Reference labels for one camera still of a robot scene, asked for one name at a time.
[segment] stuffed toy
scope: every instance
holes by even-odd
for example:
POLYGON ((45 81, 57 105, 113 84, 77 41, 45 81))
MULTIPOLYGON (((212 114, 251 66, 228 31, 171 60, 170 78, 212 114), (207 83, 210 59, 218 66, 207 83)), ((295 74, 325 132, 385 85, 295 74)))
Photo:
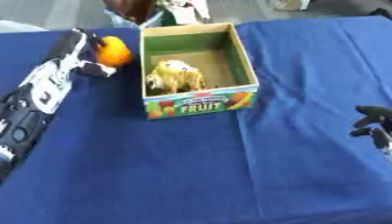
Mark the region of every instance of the stuffed toy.
POLYGON ((164 94, 176 94, 179 89, 198 91, 206 87, 199 69, 179 60, 160 61, 145 81, 148 90, 163 89, 164 94))

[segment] table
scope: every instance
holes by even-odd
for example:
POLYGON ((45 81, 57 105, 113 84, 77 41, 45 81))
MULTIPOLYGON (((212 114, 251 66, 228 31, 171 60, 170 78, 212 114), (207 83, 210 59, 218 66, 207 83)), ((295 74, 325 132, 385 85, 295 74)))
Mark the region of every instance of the table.
MULTIPOLYGON (((251 110, 146 121, 138 61, 80 77, 0 188, 13 223, 383 223, 392 164, 348 133, 358 104, 392 106, 392 24, 381 17, 237 26, 261 82, 251 110)), ((98 30, 138 52, 138 31, 98 30)), ((0 94, 61 32, 2 34, 0 94)))

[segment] fruit box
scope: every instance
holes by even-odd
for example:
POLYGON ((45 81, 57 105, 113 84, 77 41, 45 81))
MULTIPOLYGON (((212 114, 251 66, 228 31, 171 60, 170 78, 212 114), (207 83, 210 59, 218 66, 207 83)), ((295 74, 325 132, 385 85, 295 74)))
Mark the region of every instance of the fruit box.
POLYGON ((150 119, 189 116, 252 107, 259 86, 232 24, 146 28, 141 31, 143 103, 150 119), (198 68, 206 89, 154 95, 145 77, 161 60, 198 68))

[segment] white bag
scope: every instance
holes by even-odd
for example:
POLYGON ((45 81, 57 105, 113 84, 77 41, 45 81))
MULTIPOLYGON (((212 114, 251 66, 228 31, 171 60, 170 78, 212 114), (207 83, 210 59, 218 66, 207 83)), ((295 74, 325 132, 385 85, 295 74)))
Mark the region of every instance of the white bag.
POLYGON ((277 11, 302 11, 311 0, 271 0, 272 7, 277 11))

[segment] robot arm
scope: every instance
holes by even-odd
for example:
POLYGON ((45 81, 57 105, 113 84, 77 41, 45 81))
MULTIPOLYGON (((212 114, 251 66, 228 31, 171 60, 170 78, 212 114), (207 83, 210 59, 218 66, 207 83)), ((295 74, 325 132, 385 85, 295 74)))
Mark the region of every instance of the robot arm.
POLYGON ((105 46, 89 31, 65 33, 17 89, 0 98, 0 182, 29 154, 58 106, 72 88, 75 74, 109 77, 113 67, 81 60, 105 46))
POLYGON ((357 106, 356 110, 366 117, 360 119, 351 132, 351 136, 371 136, 375 146, 389 158, 392 158, 392 109, 375 106, 357 106), (381 128, 368 127, 379 123, 381 128))

